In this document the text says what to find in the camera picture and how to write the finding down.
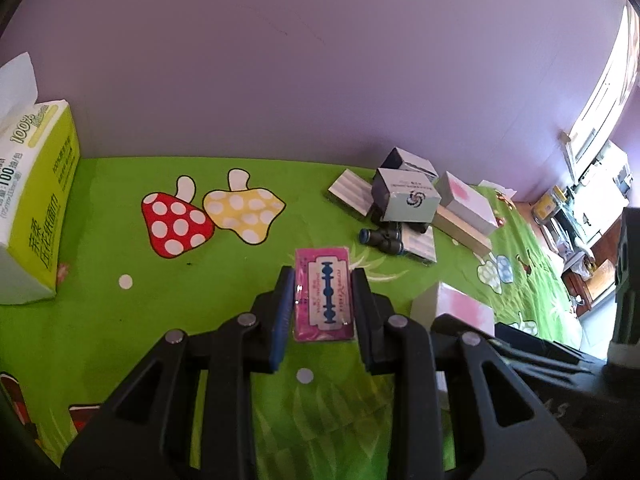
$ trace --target screw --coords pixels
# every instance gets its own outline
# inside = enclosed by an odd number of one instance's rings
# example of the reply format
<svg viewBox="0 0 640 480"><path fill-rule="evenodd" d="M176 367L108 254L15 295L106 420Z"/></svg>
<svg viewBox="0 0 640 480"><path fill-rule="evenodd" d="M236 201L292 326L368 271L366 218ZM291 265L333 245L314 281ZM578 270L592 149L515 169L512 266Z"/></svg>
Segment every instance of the screw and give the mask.
<svg viewBox="0 0 640 480"><path fill-rule="evenodd" d="M238 323L242 326L252 326L256 321L257 317L255 317L255 314L252 314L251 312L245 312L238 316Z"/></svg>
<svg viewBox="0 0 640 480"><path fill-rule="evenodd" d="M478 346L480 344L480 336L475 332L465 332L462 335L462 342L469 346Z"/></svg>
<svg viewBox="0 0 640 480"><path fill-rule="evenodd" d="M389 319L387 319L386 322L388 322L393 328L404 328L409 323L407 318L401 314L393 314L392 316L389 316Z"/></svg>
<svg viewBox="0 0 640 480"><path fill-rule="evenodd" d="M184 339L184 332L179 328L174 328L169 330L166 334L164 334L164 340L169 344L175 345Z"/></svg>

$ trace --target white floor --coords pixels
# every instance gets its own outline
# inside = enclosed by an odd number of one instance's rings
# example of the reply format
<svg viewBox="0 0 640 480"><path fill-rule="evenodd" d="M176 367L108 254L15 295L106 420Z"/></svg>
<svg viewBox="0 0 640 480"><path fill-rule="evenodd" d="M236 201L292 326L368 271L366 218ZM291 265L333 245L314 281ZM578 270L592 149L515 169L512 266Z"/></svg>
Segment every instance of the white floor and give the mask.
<svg viewBox="0 0 640 480"><path fill-rule="evenodd" d="M593 310L580 317L582 325L580 350L599 359L606 359L615 322L616 296L614 291L608 294Z"/></svg>

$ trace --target green and white tissue package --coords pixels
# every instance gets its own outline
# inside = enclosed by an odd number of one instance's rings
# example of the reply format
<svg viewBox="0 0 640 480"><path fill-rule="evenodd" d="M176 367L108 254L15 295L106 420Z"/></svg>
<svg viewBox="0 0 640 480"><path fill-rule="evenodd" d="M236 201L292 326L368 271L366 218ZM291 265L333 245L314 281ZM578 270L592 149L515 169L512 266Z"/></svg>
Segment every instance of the green and white tissue package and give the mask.
<svg viewBox="0 0 640 480"><path fill-rule="evenodd" d="M79 155L66 101L33 105L0 132L0 304L55 296L62 221Z"/></svg>

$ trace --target yellow mushroom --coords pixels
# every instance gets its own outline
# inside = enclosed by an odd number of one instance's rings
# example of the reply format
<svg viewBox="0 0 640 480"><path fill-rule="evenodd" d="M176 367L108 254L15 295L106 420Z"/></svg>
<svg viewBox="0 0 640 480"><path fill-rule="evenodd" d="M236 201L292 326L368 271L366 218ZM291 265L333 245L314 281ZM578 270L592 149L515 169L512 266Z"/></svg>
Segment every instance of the yellow mushroom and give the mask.
<svg viewBox="0 0 640 480"><path fill-rule="evenodd" d="M262 243L285 203L268 189L248 189L249 174L245 170L231 170L227 178L230 191L207 193L202 201L204 211L217 227L235 231L246 243Z"/></svg>

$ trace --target window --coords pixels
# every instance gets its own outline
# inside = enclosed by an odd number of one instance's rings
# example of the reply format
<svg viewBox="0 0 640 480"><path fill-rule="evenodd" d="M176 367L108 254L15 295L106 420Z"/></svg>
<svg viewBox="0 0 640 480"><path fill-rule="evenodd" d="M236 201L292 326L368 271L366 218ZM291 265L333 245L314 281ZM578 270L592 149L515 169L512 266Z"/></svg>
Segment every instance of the window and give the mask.
<svg viewBox="0 0 640 480"><path fill-rule="evenodd" d="M638 14L627 4L600 81L571 133L563 136L565 157L574 183L602 149L620 118L636 82L639 52Z"/></svg>

